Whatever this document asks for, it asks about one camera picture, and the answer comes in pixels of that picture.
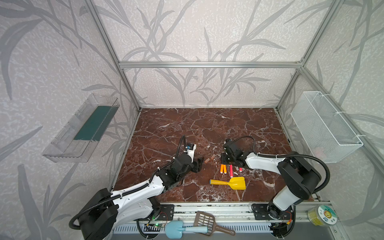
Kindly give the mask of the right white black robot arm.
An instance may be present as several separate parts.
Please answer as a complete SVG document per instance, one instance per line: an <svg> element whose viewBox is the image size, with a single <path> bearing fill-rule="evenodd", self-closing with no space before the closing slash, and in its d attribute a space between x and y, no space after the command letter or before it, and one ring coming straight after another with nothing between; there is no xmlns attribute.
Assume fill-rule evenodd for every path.
<svg viewBox="0 0 384 240"><path fill-rule="evenodd" d="M282 177L285 187L269 201L267 207L267 212L273 219L278 219L287 209L308 200L312 194L328 185L331 173L322 160L297 152L284 155L246 152L237 145L237 141L244 138L252 139L255 146L256 140L252 136L226 139L222 163L247 170L273 172Z"/></svg>

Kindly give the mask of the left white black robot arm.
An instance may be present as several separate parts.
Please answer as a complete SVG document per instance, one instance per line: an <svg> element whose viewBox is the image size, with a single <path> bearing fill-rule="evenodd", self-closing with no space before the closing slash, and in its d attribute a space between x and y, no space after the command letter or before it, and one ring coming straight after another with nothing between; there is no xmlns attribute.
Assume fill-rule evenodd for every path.
<svg viewBox="0 0 384 240"><path fill-rule="evenodd" d="M196 144L182 136L171 162L158 168L148 180L132 187L99 190L69 221L69 228L80 230L85 240L105 240L118 226L140 219L154 219L160 214L156 197L182 184L190 173L198 173L202 159L195 159Z"/></svg>

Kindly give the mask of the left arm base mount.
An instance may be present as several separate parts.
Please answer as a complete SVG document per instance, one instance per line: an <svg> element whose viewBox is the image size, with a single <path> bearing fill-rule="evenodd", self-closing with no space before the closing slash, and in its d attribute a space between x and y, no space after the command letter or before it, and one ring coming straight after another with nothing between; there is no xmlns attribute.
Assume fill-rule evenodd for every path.
<svg viewBox="0 0 384 240"><path fill-rule="evenodd" d="M154 207L153 211L148 216L151 221L172 221L174 218L175 205L161 204Z"/></svg>

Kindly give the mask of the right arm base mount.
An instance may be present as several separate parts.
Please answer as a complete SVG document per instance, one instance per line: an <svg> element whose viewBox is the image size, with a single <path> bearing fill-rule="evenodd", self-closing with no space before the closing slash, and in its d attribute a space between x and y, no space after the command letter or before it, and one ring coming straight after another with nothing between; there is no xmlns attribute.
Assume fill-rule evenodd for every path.
<svg viewBox="0 0 384 240"><path fill-rule="evenodd" d="M290 220L291 214L294 212L293 207L288 207L287 210L282 211L278 207L270 204L252 204L251 210L255 216L255 220L277 220L287 221Z"/></svg>

